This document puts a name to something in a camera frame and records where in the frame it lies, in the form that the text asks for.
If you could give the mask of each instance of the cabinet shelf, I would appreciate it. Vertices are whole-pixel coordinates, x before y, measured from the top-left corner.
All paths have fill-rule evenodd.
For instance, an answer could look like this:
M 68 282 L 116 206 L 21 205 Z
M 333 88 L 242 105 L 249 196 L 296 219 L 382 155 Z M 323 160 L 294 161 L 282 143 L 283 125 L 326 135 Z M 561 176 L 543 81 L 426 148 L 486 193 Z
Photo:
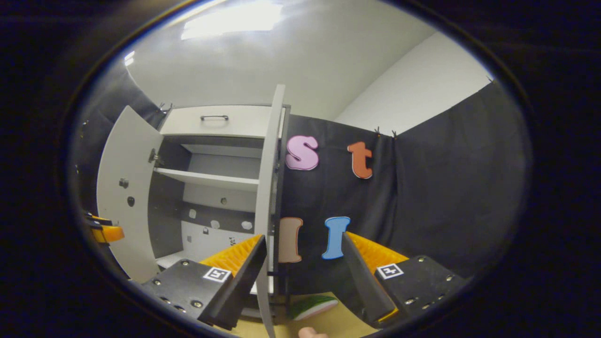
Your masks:
M 259 184 L 259 180 L 256 179 L 243 179 L 241 177 L 192 173 L 190 171 L 164 168 L 155 168 L 154 170 L 159 174 L 169 176 L 172 179 L 176 179 L 184 183 L 214 186 L 224 189 L 256 192 Z

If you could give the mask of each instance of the ceiling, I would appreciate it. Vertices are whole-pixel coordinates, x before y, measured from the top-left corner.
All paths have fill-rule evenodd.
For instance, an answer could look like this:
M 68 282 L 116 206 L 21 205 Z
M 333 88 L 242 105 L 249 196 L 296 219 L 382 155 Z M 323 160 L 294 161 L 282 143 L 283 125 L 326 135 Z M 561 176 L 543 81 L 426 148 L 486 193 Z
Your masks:
M 185 22 L 157 29 L 125 52 L 156 104 L 269 104 L 276 84 L 293 114 L 335 119 L 435 30 L 373 0 L 285 1 L 271 31 L 181 40 Z M 232 1 L 208 11 L 219 11 Z

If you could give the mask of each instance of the drawer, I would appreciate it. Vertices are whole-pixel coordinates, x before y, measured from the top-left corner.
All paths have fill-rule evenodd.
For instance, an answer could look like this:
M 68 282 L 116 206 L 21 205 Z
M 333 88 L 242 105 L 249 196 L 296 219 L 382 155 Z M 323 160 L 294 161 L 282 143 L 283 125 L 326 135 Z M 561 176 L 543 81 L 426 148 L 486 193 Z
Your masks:
M 173 109 L 160 133 L 163 135 L 211 135 L 264 138 L 271 106 L 200 106 Z

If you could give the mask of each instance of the white wall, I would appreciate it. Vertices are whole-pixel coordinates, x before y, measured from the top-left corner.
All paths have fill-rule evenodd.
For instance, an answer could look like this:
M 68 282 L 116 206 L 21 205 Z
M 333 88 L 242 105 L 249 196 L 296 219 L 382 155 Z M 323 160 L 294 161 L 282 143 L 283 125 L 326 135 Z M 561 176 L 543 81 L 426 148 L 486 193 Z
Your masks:
M 442 33 L 434 33 L 384 72 L 335 119 L 392 135 L 451 108 L 490 83 L 489 72 Z

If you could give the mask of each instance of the black fabric backdrop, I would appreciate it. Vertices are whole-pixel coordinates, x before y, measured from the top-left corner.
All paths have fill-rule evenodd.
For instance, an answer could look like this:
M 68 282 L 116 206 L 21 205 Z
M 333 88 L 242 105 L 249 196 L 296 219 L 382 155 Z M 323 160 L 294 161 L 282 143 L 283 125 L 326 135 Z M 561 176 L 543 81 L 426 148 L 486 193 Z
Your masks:
M 119 115 L 129 105 L 155 128 L 165 117 L 135 81 L 122 62 L 116 62 L 97 80 L 90 97 L 80 108 L 82 124 L 73 140 L 73 157 L 77 163 L 74 174 L 78 178 L 82 206 L 97 214 L 96 179 L 102 150 Z
M 406 256 L 426 254 L 469 277 L 510 239 L 530 163 L 518 107 L 493 82 L 397 138 L 316 118 L 290 116 L 289 137 L 313 136 L 319 165 L 286 168 L 282 217 L 303 219 L 302 261 L 289 263 L 293 294 L 332 291 L 361 316 L 342 258 L 325 260 L 330 217 Z M 357 178 L 346 149 L 372 151 L 373 176 Z

